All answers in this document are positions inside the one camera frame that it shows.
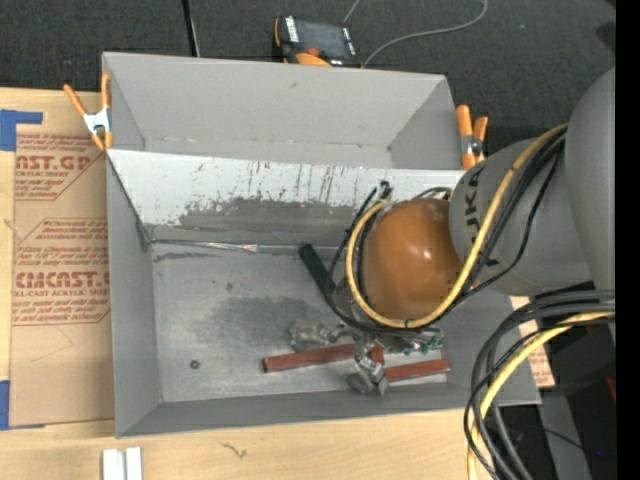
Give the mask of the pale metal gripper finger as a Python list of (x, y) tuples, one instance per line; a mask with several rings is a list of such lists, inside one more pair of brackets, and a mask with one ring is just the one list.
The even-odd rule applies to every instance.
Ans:
[(384, 395), (389, 382), (384, 370), (384, 351), (374, 345), (354, 356), (354, 372), (347, 376), (348, 385), (361, 394)]
[(342, 323), (328, 326), (322, 322), (295, 321), (289, 327), (289, 333), (294, 351), (308, 351), (336, 344), (347, 334), (347, 327)]

